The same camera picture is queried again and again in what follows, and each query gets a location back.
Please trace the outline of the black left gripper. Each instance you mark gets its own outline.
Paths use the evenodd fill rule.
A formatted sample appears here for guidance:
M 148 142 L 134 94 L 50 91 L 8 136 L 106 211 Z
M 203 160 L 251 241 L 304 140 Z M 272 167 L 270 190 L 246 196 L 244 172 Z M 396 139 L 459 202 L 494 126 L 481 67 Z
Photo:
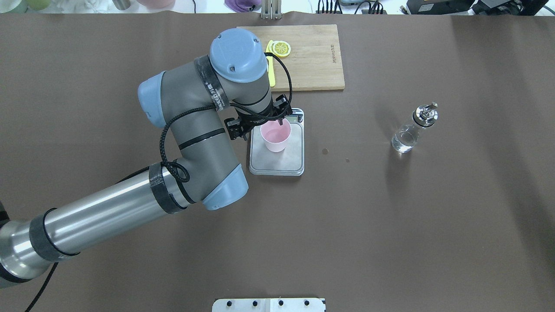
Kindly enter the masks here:
M 225 120 L 225 127 L 230 140 L 236 140 L 237 138 L 247 140 L 247 134 L 254 127 L 262 126 L 269 121 L 277 120 L 279 126 L 282 127 L 283 119 L 286 119 L 287 115 L 293 113 L 290 99 L 284 94 L 277 97 L 276 101 L 270 98 L 269 104 L 261 112 L 254 112 L 248 106 L 238 103 L 231 103 L 231 106 L 235 108 L 238 118 L 228 118 Z

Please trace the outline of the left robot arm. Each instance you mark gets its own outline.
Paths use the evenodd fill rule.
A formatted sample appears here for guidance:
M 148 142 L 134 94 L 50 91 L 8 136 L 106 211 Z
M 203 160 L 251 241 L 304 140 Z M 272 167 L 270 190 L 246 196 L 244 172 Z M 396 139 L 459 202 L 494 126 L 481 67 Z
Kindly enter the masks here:
M 292 113 L 292 95 L 272 99 L 264 44 L 242 28 L 224 30 L 208 55 L 142 82 L 137 97 L 162 129 L 161 161 L 115 185 L 31 221 L 1 214 L 1 287 L 42 275 L 50 264 L 165 215 L 202 203 L 214 211 L 248 191 L 230 144 Z

